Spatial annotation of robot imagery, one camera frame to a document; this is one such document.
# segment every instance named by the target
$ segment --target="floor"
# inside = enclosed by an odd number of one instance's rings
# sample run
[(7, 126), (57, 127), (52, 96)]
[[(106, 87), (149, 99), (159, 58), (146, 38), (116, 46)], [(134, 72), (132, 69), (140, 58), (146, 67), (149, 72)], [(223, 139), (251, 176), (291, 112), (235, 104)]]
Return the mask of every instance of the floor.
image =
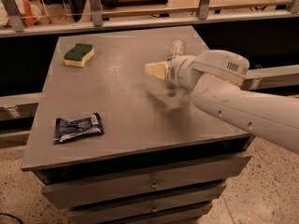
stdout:
[[(42, 184), (20, 170), (27, 135), (0, 138), (0, 213), (24, 224), (71, 224), (66, 211), (55, 209), (40, 193)], [(211, 211), (180, 224), (298, 224), (299, 156), (255, 138), (243, 172), (229, 178)], [(16, 224), (0, 216), (0, 224)]]

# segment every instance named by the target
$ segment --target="metal post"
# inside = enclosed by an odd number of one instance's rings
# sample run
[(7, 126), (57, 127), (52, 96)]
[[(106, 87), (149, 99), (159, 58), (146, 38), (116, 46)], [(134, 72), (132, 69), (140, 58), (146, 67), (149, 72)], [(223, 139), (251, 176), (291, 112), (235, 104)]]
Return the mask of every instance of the metal post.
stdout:
[(15, 0), (1, 0), (1, 1), (9, 16), (12, 29), (15, 32), (23, 32), (25, 30), (25, 24), (21, 18)]
[(102, 26), (103, 16), (101, 11), (100, 0), (90, 0), (90, 5), (92, 10), (93, 25)]
[(291, 13), (297, 13), (299, 11), (299, 0), (292, 0), (286, 7), (286, 10)]
[(199, 5), (196, 11), (196, 15), (199, 19), (206, 19), (208, 16), (208, 7), (210, 0), (199, 0)]

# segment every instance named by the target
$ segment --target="black snack wrapper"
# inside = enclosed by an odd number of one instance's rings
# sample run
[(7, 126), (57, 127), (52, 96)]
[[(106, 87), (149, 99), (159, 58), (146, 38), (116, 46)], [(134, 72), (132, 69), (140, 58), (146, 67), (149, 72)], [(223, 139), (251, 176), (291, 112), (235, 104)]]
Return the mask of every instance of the black snack wrapper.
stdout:
[(86, 134), (104, 134), (104, 128), (98, 113), (90, 118), (67, 121), (56, 119), (54, 145), (69, 141), (75, 137)]

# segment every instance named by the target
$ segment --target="drawer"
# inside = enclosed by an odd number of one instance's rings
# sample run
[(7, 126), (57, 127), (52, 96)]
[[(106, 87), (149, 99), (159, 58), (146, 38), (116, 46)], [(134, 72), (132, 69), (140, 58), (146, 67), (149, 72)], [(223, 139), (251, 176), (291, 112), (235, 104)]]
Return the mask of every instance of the drawer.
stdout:
[(42, 193), (57, 208), (69, 208), (226, 179), (238, 175), (248, 161), (243, 152), (176, 162), (48, 185)]
[(197, 185), (185, 189), (171, 189), (129, 201), (100, 204), (71, 211), (69, 217), (78, 224), (96, 224), (126, 217), (158, 213), (163, 210), (217, 199), (225, 189), (224, 183)]
[(174, 208), (161, 213), (147, 214), (139, 217), (130, 217), (117, 221), (108, 222), (109, 224), (164, 224), (173, 221), (180, 221), (192, 217), (201, 217), (211, 209), (211, 203), (199, 203), (195, 205)]

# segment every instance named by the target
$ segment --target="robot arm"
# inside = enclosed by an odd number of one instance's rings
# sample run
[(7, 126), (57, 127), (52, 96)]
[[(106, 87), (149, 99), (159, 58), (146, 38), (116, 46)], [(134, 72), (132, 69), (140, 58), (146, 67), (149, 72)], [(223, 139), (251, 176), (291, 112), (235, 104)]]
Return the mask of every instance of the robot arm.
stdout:
[(242, 91), (249, 70), (245, 58), (209, 50), (197, 57), (177, 56), (169, 63), (148, 64), (146, 70), (190, 90), (192, 103), (209, 115), (299, 154), (299, 100)]

